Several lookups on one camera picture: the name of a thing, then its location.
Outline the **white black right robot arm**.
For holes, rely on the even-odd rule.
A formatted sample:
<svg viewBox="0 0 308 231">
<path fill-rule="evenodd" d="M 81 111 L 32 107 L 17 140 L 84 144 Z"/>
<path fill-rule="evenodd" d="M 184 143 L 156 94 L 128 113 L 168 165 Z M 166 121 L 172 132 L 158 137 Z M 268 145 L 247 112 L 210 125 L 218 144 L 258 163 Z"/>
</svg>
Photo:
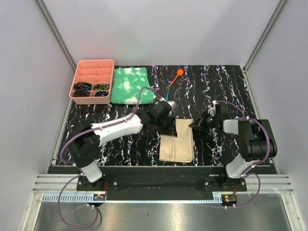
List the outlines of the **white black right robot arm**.
<svg viewBox="0 0 308 231">
<path fill-rule="evenodd" d="M 193 121 L 190 128 L 199 132 L 211 128 L 236 136 L 239 154 L 228 163 L 214 180 L 205 178 L 205 190 L 232 191 L 245 185 L 248 171 L 277 155 L 277 144 L 268 120 L 246 117 L 236 105 L 213 101 L 213 106 Z"/>
</svg>

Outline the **beige cloth napkin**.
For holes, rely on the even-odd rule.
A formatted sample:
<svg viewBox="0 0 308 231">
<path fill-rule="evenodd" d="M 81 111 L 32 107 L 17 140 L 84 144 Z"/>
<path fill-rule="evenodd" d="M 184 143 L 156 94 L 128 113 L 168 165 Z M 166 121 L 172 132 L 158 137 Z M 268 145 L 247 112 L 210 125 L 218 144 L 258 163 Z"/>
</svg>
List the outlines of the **beige cloth napkin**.
<svg viewBox="0 0 308 231">
<path fill-rule="evenodd" d="M 193 119 L 176 119 L 177 136 L 161 135 L 159 160 L 190 163 L 194 159 L 193 132 L 189 125 Z"/>
</svg>

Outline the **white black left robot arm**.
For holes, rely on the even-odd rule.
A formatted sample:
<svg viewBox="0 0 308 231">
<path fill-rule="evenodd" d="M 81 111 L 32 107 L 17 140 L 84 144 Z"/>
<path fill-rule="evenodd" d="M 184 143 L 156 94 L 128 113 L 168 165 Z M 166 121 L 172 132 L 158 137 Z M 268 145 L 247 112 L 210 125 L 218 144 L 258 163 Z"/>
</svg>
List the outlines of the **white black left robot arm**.
<svg viewBox="0 0 308 231">
<path fill-rule="evenodd" d="M 91 124 L 72 137 L 64 146 L 72 156 L 73 164 L 87 178 L 87 185 L 97 191 L 103 187 L 103 173 L 96 160 L 104 144 L 120 137 L 138 134 L 142 130 L 156 129 L 160 133 L 176 137 L 174 101 L 159 101 L 145 109 L 135 109 L 131 114 L 104 123 Z"/>
</svg>

